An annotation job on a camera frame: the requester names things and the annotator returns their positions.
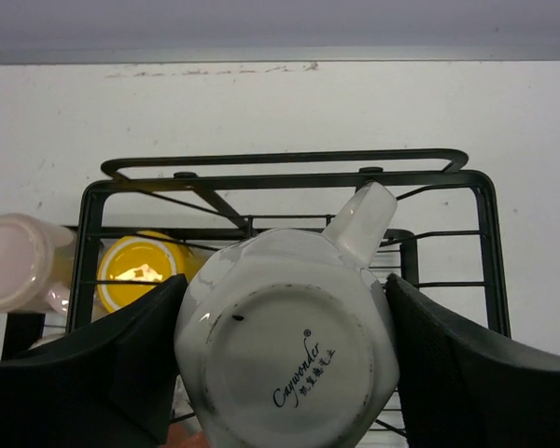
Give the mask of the tall beige pink mug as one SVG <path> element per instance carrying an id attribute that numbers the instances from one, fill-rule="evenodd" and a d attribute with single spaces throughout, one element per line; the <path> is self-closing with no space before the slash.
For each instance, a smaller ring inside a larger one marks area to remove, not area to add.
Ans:
<path id="1" fill-rule="evenodd" d="M 23 214 L 0 216 L 0 313 L 66 314 L 77 236 Z"/>

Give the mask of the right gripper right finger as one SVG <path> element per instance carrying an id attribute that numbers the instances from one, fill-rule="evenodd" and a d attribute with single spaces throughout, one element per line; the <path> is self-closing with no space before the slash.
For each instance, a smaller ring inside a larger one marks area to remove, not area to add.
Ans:
<path id="1" fill-rule="evenodd" d="M 391 274 L 411 447 L 560 447 L 560 356 L 518 343 Z"/>

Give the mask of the white faceted mug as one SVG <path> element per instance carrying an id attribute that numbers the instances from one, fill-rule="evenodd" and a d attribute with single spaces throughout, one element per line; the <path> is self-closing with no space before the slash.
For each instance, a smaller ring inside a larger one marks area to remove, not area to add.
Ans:
<path id="1" fill-rule="evenodd" d="M 354 447 L 399 380 L 371 272 L 396 198 L 359 189 L 321 232 L 272 229 L 218 250 L 190 281 L 175 357 L 213 447 Z"/>

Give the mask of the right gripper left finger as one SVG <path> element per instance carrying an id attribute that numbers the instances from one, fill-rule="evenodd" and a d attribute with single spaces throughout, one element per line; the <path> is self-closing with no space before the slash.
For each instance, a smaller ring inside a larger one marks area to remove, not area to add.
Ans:
<path id="1" fill-rule="evenodd" d="M 171 277 L 113 314 L 0 360 L 0 447 L 164 444 L 187 286 Z"/>

